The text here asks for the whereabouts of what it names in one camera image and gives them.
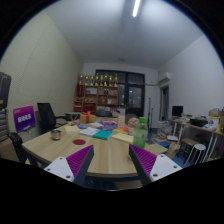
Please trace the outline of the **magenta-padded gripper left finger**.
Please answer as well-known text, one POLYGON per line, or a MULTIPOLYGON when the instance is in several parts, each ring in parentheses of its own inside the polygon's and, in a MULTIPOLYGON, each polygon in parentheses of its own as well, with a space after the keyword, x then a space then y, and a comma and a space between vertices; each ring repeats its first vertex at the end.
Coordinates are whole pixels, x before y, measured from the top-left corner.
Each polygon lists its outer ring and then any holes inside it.
POLYGON ((87 146, 68 157, 58 157, 45 171, 82 186, 94 156, 94 147, 87 146))

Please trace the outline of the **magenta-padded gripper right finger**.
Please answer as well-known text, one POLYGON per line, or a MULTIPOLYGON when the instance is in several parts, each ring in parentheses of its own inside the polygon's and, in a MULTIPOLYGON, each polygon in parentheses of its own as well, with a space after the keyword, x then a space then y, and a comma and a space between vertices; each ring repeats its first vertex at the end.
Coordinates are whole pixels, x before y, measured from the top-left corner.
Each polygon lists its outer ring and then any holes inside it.
POLYGON ((129 145, 129 155, 143 186, 181 170, 181 167, 165 154, 156 156, 132 144, 129 145))

